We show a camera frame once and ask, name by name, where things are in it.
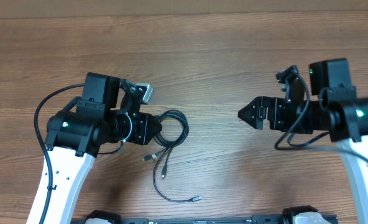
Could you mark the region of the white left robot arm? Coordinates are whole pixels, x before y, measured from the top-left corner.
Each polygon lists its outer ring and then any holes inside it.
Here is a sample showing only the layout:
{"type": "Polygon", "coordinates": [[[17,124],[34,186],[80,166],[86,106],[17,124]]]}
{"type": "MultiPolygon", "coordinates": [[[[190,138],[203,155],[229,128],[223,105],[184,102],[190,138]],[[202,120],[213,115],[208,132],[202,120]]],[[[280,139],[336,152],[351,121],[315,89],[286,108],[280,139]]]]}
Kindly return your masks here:
{"type": "Polygon", "coordinates": [[[150,84],[89,72],[80,86],[81,96],[48,120],[44,138],[40,111],[35,111],[44,165],[28,223],[70,223],[100,147],[117,142],[146,145],[162,130],[154,116],[140,112],[153,93],[150,84]]]}

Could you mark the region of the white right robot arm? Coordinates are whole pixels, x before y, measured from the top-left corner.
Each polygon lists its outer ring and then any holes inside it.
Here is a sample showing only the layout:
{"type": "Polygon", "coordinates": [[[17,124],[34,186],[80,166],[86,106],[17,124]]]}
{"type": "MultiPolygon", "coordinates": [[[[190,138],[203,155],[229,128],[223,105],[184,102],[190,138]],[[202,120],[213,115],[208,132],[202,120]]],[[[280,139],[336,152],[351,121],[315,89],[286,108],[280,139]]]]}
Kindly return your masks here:
{"type": "Polygon", "coordinates": [[[257,96],[238,117],[261,130],[283,134],[278,151],[337,152],[343,160],[359,223],[368,223],[368,97],[359,98],[346,58],[308,67],[310,84],[296,65],[276,74],[284,98],[257,96]]]}

